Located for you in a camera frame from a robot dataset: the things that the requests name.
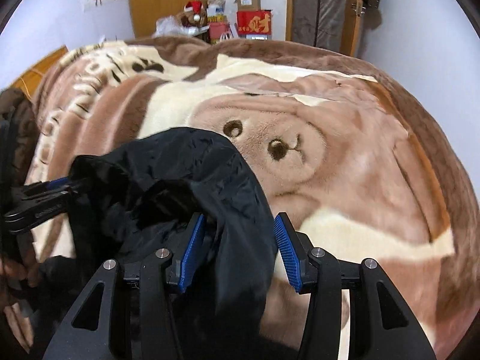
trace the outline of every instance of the blue gripper pad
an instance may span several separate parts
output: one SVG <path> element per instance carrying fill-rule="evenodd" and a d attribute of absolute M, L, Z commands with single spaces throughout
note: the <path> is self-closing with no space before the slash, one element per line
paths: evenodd
<path fill-rule="evenodd" d="M 46 189 L 51 191 L 65 185 L 68 182 L 69 182 L 68 177 L 62 177 L 57 180 L 52 180 L 52 181 L 49 181 Z"/>
<path fill-rule="evenodd" d="M 183 294 L 191 284 L 191 281 L 194 278 L 194 273 L 200 263 L 200 251 L 203 244 L 203 237 L 205 236 L 204 222 L 205 217 L 203 214 L 200 214 L 195 222 L 195 227 L 193 228 L 185 254 L 181 259 L 180 280 L 178 282 L 178 289 L 181 294 Z"/>
<path fill-rule="evenodd" d="M 284 212 L 281 212 L 275 218 L 274 233 L 285 266 L 286 275 L 289 278 L 289 283 L 296 292 L 300 292 L 302 288 L 302 276 L 300 272 L 301 264 L 298 252 L 303 251 L 303 248 L 298 250 L 298 245 L 295 245 L 296 247 L 294 247 L 298 238 L 296 240 L 291 239 L 291 235 L 296 237 L 295 230 L 289 217 Z"/>

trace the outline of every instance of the cardboard box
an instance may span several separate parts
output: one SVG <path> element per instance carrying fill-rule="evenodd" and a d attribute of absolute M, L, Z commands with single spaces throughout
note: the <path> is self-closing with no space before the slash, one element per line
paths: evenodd
<path fill-rule="evenodd" d="M 271 35 L 272 11 L 237 12 L 237 31 L 239 35 Z"/>
<path fill-rule="evenodd" d="M 260 0 L 235 0 L 237 3 L 237 11 L 259 11 Z"/>

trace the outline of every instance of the blanket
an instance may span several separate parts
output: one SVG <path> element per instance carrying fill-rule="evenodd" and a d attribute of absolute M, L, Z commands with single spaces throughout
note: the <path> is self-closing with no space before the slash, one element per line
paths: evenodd
<path fill-rule="evenodd" d="M 439 360 L 480 307 L 478 203 L 432 117 L 371 64 L 289 42 L 158 38 L 65 55 L 32 98 L 40 130 L 27 183 L 68 173 L 172 127 L 224 135 L 258 178 L 273 215 L 339 259 L 379 261 Z M 66 217 L 34 230 L 40 260 L 74 256 Z M 298 348 L 309 296 L 281 258 L 261 334 Z M 347 359 L 344 294 L 339 359 Z"/>

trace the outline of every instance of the wooden headboard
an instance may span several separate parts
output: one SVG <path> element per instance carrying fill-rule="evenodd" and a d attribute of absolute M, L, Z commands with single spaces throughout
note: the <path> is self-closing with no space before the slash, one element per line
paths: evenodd
<path fill-rule="evenodd" d="M 17 78 L 11 84 L 11 86 L 22 90 L 30 100 L 40 81 L 42 81 L 45 73 L 67 53 L 68 50 L 65 46 L 62 46 L 58 50 L 51 52 L 45 58 L 38 61 L 35 65 L 31 66 L 24 73 L 22 73 L 22 75 Z"/>

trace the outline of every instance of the stuffed toy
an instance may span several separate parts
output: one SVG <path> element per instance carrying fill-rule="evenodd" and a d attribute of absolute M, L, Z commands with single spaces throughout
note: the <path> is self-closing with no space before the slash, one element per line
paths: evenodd
<path fill-rule="evenodd" d="M 183 27 L 204 27 L 207 25 L 207 11 L 201 1 L 189 1 L 176 16 Z"/>

